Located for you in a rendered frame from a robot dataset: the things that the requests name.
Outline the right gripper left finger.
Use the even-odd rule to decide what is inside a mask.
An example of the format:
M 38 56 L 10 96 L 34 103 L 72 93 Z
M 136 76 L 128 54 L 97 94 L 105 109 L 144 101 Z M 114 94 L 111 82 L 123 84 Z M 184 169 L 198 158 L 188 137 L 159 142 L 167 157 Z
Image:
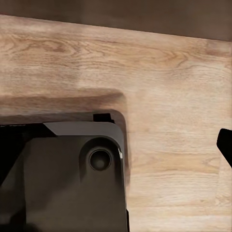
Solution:
M 21 129 L 0 134 L 0 187 L 25 147 Z

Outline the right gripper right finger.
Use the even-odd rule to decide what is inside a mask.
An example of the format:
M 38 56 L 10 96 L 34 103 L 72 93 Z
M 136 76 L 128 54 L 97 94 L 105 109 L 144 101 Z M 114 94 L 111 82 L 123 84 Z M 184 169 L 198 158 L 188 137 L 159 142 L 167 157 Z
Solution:
M 220 129 L 217 138 L 217 147 L 232 167 L 232 130 Z

